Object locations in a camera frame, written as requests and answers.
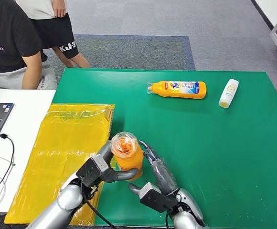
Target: person's arm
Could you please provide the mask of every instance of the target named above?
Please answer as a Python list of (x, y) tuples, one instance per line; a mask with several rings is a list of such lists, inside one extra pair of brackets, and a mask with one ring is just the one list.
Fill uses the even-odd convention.
[(42, 43), (31, 21), (17, 4), (9, 1), (12, 36), (17, 49), (27, 65), (22, 89), (36, 89), (41, 78)]
[(33, 56), (22, 57), (27, 66), (22, 81), (22, 89), (36, 89), (41, 78), (41, 54), (38, 52)]
[(66, 14), (64, 0), (52, 0), (52, 7), (56, 18), (63, 18)]

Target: person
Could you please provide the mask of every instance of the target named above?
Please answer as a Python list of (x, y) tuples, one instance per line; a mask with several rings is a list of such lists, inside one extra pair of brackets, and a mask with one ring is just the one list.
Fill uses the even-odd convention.
[(80, 54), (64, 0), (16, 0), (36, 28), (43, 49), (53, 51), (67, 67), (90, 68)]
[(0, 89), (55, 89), (55, 71), (42, 53), (30, 20), (13, 0), (0, 0)]

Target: person's hand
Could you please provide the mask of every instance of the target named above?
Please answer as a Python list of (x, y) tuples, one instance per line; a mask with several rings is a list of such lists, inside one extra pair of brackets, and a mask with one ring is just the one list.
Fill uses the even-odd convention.
[(52, 0), (52, 7), (56, 18), (63, 18), (66, 14), (64, 0)]

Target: clear plastic lid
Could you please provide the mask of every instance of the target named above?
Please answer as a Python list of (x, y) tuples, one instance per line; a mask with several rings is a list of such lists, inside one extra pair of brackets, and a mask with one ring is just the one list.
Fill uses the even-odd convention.
[(147, 93), (148, 94), (152, 93), (152, 83), (151, 83), (151, 82), (147, 83)]
[(111, 141), (111, 152), (120, 158), (131, 157), (139, 147), (138, 140), (129, 132), (120, 132), (112, 138)]

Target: white table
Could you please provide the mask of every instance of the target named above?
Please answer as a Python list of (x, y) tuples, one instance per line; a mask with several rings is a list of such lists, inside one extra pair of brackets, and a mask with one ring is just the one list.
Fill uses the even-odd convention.
[[(15, 166), (8, 175), (5, 186), (0, 185), (0, 213), (6, 213), (17, 190), (30, 152), (55, 90), (0, 90), (0, 103), (14, 103), (14, 107), (2, 129), (15, 146)], [(0, 138), (0, 180), (8, 169), (12, 146), (8, 139)]]

